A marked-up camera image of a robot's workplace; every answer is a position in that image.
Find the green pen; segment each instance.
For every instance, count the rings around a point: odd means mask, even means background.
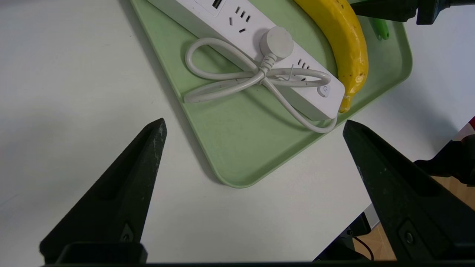
[[[389,39],[389,29],[386,20],[371,18],[371,24],[378,40]]]

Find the black cable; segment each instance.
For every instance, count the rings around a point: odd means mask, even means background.
[[[361,239],[357,238],[357,237],[353,237],[356,241],[360,242],[370,253],[370,256],[371,256],[371,260],[374,260],[374,254],[373,254],[373,251],[371,251],[371,248],[368,247],[368,245],[366,245],[366,243],[364,243],[363,241],[361,241]]]

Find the plastic tray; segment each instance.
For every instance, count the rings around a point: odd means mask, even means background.
[[[303,128],[262,86],[223,99],[185,104],[183,95],[209,80],[190,73],[184,55],[196,37],[147,0],[131,0],[181,106],[217,178],[235,188],[251,186],[322,137]],[[292,0],[251,0],[275,24],[285,27],[310,55],[336,76],[331,47],[313,20]],[[412,56],[402,23],[388,21],[390,38],[379,41],[366,17],[360,23],[370,71],[339,124],[405,80]],[[207,71],[239,69],[211,48],[197,51],[195,64]]]

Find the banana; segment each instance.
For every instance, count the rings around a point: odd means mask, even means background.
[[[347,0],[294,0],[320,27],[332,46],[338,79],[345,86],[340,112],[347,112],[368,76],[368,50],[360,22]]]

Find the power strip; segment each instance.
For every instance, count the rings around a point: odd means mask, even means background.
[[[259,42],[276,25],[248,0],[148,0],[199,38],[213,37],[228,42],[255,62],[263,55]],[[225,50],[214,48],[243,70],[249,70]],[[310,120],[333,119],[343,99],[343,84],[294,42],[292,54],[275,63],[274,68],[309,68],[332,76],[326,86],[308,88],[277,87],[286,100]],[[305,76],[292,75],[291,80]]]

